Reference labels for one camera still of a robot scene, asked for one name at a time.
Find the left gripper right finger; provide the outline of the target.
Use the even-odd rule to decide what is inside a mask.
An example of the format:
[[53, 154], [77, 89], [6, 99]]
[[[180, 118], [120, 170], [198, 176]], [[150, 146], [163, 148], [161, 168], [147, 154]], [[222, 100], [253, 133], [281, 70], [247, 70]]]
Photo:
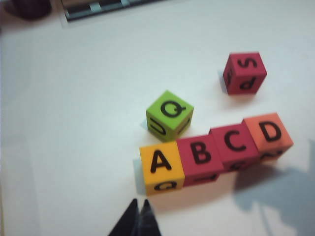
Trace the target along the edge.
[[139, 236], [161, 236], [154, 211], [146, 199], [142, 206], [138, 221]]

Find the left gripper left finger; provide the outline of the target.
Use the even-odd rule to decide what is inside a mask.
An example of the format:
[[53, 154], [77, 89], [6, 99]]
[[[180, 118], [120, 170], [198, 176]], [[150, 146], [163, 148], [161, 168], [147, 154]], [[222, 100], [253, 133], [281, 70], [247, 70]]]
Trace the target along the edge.
[[135, 236], [138, 221], [138, 201], [133, 199], [122, 214], [109, 236]]

